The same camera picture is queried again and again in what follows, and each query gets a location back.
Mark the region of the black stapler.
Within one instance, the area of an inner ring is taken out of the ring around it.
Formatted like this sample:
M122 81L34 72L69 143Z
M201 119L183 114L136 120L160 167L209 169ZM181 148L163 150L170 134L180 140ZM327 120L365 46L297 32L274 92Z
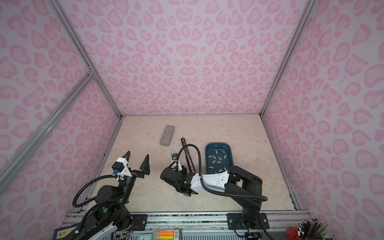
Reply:
M182 143L185 155L186 155L186 162L187 162L188 169L189 169L190 173L194 173L195 174L196 173L196 169L195 169L194 163L192 161L190 152L189 152L188 148L186 147L186 145L187 145L186 139L185 138L181 138L181 143Z

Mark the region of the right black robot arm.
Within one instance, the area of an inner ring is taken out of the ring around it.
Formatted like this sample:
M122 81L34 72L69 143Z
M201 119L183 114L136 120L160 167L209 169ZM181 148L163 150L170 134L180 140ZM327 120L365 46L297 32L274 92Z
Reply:
M201 176L167 167L161 173L160 179L187 197L207 192L234 200L242 207L242 212L227 214L229 230L270 228L266 214L261 213L262 203L268 200L262 195L262 179L238 166L217 174Z

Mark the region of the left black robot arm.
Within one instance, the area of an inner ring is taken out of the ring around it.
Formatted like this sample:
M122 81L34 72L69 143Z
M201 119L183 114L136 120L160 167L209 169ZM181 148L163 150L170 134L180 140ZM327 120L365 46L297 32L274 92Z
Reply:
M79 225L70 232L65 240L101 240L112 233L133 232L145 230L147 215L132 215L126 207L137 178L143 179L150 174L150 156L146 155L138 170L128 167L131 152L127 151L112 165L113 173L97 177L85 184L76 193L72 205L83 207L91 202L91 207L83 216ZM105 185L98 190L95 197L82 203L78 202L80 195L93 183L104 179L115 179L117 186Z

